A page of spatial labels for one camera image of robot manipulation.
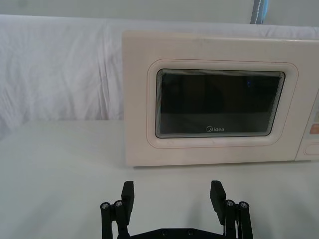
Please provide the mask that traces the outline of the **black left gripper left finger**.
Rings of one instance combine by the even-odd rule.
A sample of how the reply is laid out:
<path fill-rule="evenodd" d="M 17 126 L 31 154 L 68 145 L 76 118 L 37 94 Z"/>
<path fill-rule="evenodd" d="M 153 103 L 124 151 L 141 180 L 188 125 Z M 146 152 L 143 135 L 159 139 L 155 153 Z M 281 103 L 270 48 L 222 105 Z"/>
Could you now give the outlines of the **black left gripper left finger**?
<path fill-rule="evenodd" d="M 121 199 L 114 204 L 104 202 L 100 205 L 102 238 L 112 239 L 112 222 L 116 222 L 119 239 L 129 239 L 130 235 L 127 226 L 134 204 L 134 182 L 126 181 L 123 185 Z"/>

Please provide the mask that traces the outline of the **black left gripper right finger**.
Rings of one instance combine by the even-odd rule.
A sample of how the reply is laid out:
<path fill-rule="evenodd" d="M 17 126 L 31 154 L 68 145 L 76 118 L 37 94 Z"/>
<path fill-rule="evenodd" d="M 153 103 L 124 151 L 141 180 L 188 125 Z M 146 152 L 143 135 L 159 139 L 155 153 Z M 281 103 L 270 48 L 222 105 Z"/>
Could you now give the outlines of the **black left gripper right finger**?
<path fill-rule="evenodd" d="M 252 239 L 252 225 L 250 218 L 250 206 L 241 201 L 236 204 L 226 198 L 222 183 L 211 181 L 210 199 L 217 213 L 219 222 L 224 226 L 223 237 L 225 239 Z"/>

